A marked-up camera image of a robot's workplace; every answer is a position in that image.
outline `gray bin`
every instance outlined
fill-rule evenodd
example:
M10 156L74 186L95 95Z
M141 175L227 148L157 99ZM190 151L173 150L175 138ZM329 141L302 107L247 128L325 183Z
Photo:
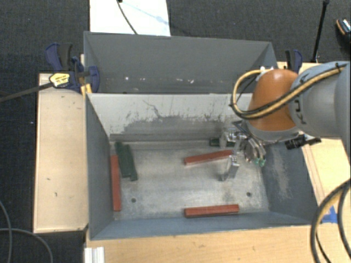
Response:
M276 66L270 43L86 32L84 55L101 73L100 93L86 100L92 240L311 222L317 203L301 150L270 146L264 168L239 156L236 177L225 182L218 177L226 160L183 164L219 150L208 140L238 120L229 107L233 83L245 71ZM250 97L242 96L242 108ZM121 179L121 212L112 208L115 141L130 145L139 175ZM240 206L236 215L183 217L186 207L232 203Z

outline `yellow cable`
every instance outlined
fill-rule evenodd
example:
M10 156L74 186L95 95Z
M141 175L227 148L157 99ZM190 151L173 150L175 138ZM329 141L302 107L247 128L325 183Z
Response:
M287 96L284 96L283 98L281 98L278 102L276 102L275 104L265 108L264 110L261 110L261 111L258 111L256 113L252 113L252 114L247 114L247 112L249 111L243 111L243 110L240 110L237 106L237 103L236 103L236 93L237 93L237 89L238 87L240 86L241 82L253 75L253 74L258 74L258 73L261 73L262 70L252 70L252 71L249 71L247 73L245 73L244 75L242 75L236 82L235 86L234 86L234 89L233 89L233 108L235 109L235 111L239 114L241 114L243 117L245 117L245 119L256 119L258 117L261 117L261 116L265 116L269 113L271 113L272 111L276 110L276 109L279 109L281 106L283 106L284 104L286 104L289 100L291 100L292 98L294 98L296 95L298 95L299 93L301 93L302 91L308 89L309 87L311 87L314 83L322 80L322 79L325 79L325 78L328 78L328 77L331 77L335 74L338 74L340 73L342 70L344 69L344 67L340 67L340 68L336 68L336 69L333 69L331 71L328 71L328 72L324 72L322 74L319 74L318 76L316 77L313 77L309 80L307 80L305 83L303 83L301 86L299 86L296 90L294 90L291 94L287 95Z

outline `blue clamp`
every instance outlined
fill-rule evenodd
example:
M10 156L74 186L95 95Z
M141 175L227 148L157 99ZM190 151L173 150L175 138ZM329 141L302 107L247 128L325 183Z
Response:
M96 66L90 66L84 71L83 64L74 56L70 59L72 44L53 43L45 49L46 61L52 66L54 72L65 71L70 75L70 84L65 89L81 92L79 79L84 78L85 83L90 83L92 92L96 93L100 85L100 75Z
M299 73L302 66L302 54L298 50L286 50L287 69Z

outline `yellow label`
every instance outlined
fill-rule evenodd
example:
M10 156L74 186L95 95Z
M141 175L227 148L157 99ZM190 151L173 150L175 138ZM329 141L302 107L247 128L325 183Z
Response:
M65 87L70 83L70 75L67 73L55 73L50 77L50 82L57 87Z

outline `white paper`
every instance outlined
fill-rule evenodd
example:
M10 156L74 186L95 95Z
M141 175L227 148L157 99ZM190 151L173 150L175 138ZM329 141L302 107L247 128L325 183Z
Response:
M120 4L138 34L171 35L166 0L123 0ZM116 0L90 0L90 31L134 34Z

